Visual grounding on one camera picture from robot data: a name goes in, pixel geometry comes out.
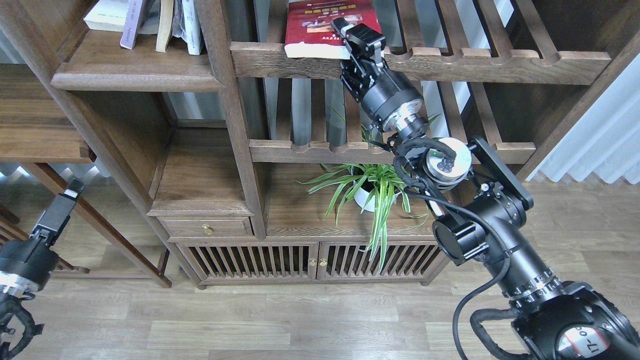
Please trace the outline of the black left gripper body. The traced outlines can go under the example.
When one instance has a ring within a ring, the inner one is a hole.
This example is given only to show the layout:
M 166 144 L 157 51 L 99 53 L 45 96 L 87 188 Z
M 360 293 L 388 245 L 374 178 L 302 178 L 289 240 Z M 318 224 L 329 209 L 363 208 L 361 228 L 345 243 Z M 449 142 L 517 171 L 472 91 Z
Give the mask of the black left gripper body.
M 68 223 L 75 204 L 75 194 L 58 194 L 27 241 L 11 240 L 1 248 L 0 288 L 3 294 L 22 296 L 45 287 L 60 261 L 50 247 Z

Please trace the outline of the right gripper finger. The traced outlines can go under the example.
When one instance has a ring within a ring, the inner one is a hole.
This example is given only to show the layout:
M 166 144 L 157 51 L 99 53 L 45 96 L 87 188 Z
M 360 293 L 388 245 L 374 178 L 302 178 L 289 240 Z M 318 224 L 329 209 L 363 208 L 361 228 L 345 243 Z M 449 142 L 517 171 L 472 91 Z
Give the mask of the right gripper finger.
M 334 29 L 336 36 L 345 41 L 349 39 L 347 32 L 354 27 L 352 23 L 349 23 L 345 17 L 338 17 L 331 21 L 331 25 Z

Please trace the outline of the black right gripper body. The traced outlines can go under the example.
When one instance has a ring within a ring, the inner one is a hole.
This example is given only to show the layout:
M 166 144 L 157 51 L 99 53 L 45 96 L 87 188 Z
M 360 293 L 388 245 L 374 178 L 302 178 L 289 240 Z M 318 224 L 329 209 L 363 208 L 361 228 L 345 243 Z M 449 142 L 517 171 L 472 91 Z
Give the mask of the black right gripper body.
M 353 25 L 343 44 L 349 59 L 341 61 L 340 79 L 380 132 L 422 133 L 422 95 L 407 76 L 391 70 L 384 59 L 386 37 L 365 23 Z

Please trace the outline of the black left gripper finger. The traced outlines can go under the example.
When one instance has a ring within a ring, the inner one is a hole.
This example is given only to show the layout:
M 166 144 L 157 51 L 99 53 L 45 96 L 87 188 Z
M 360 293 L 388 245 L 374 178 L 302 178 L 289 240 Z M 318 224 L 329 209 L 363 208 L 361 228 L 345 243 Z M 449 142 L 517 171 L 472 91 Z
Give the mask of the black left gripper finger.
M 80 194 L 83 193 L 85 187 L 85 182 L 82 182 L 78 178 L 72 178 L 64 190 L 64 196 L 70 199 L 78 199 Z

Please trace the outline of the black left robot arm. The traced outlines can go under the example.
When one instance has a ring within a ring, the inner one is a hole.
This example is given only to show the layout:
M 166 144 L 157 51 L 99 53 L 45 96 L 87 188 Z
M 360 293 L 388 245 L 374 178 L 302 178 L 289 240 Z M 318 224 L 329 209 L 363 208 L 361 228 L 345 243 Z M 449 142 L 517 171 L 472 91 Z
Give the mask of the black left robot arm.
M 13 348 L 10 348 L 9 342 L 1 344 L 3 360 L 16 357 L 36 335 L 42 333 L 44 326 L 37 325 L 21 303 L 32 300 L 34 293 L 45 287 L 57 268 L 60 258 L 50 248 L 70 220 L 70 214 L 85 186 L 84 182 L 73 178 L 64 192 L 57 194 L 50 207 L 39 217 L 28 240 L 10 240 L 1 248 L 1 333 L 15 333 L 13 328 L 9 328 L 13 318 L 23 325 L 22 337 Z

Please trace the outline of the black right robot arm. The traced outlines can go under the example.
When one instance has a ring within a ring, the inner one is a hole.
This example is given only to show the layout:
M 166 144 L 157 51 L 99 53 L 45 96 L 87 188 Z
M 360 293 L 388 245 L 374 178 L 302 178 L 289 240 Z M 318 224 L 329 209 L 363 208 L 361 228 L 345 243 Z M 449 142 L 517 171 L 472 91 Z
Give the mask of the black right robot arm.
M 458 354 L 462 308 L 499 285 L 508 309 L 479 309 L 470 325 L 499 360 L 637 360 L 639 335 L 630 321 L 589 284 L 560 281 L 520 229 L 534 201 L 482 137 L 467 143 L 433 139 L 419 115 L 419 92 L 382 52 L 386 38 L 364 23 L 331 22 L 349 53 L 341 80 L 380 132 L 392 132 L 384 150 L 409 196 L 436 212 L 432 232 L 456 264 L 474 259 L 492 279 L 458 304 L 452 332 Z

